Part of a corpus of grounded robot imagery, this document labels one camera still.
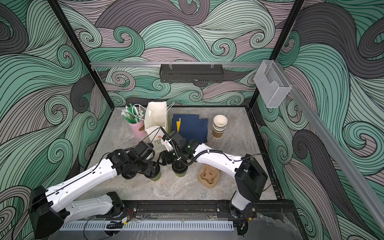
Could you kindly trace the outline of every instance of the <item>black lid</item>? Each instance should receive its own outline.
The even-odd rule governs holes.
[[[182,173],[185,173],[188,169],[188,166],[185,166],[184,164],[182,164],[181,162],[177,161],[175,162],[174,164],[172,164],[172,170],[176,173],[176,174],[182,174]]]

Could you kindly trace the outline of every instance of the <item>pink cup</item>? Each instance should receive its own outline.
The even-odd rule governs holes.
[[[147,132],[145,131],[145,128],[144,128],[144,120],[141,120],[138,123],[128,123],[128,124],[131,127],[133,135],[136,138],[143,139],[147,136]]]

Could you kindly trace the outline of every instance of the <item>wave pattern wall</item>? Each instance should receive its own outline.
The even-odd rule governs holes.
[[[59,0],[91,61],[262,61],[293,6],[286,0]],[[99,68],[116,106],[247,105],[257,69],[226,69],[231,83],[160,83],[159,69]]]
[[[383,1],[304,4],[278,57],[382,200],[383,23]],[[257,103],[260,132],[309,239],[384,239],[295,100],[288,95],[278,109],[266,109],[261,97]]]
[[[90,36],[84,38],[97,44]],[[111,111],[68,42],[46,0],[0,3],[4,240],[11,239],[12,227],[14,239],[34,239],[28,214],[23,214],[31,189],[58,184],[83,171]]]

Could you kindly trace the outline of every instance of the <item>silver bar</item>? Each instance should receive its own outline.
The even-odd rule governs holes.
[[[259,68],[261,62],[141,62],[141,61],[96,61],[90,62],[92,68],[159,68],[162,64],[221,64],[223,68]]]
[[[340,143],[332,135],[328,127],[312,110],[311,106],[309,106],[306,99],[296,88],[296,86],[292,86],[290,93],[293,99],[295,99],[304,116],[306,116],[312,127],[315,129],[316,134],[323,142],[329,155],[339,165],[340,169],[348,178],[349,182],[355,189],[356,193],[360,196],[361,200],[371,213],[372,217],[375,219],[378,226],[384,232],[384,204],[379,196],[372,189],[361,172],[356,168],[355,164],[349,158],[345,150],[341,147]]]

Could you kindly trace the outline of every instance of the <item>bag handle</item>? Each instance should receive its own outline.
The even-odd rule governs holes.
[[[176,102],[173,102],[171,105],[169,105],[167,108],[169,108],[168,110],[167,110],[167,113],[168,113],[168,111],[170,110],[170,108],[175,104]]]
[[[138,103],[136,103],[136,104],[133,104],[133,106],[132,106],[132,114],[133,114],[133,115],[134,115],[136,118],[138,118],[138,119],[140,119],[140,120],[143,120],[143,121],[144,121],[144,119],[140,118],[139,116],[136,116],[136,115],[133,113],[133,109],[134,109],[134,107],[135,107],[136,105],[139,105],[140,107],[144,108],[144,109],[145,109],[145,111],[147,111],[147,109],[146,109],[145,107],[143,107],[142,105],[138,104]]]

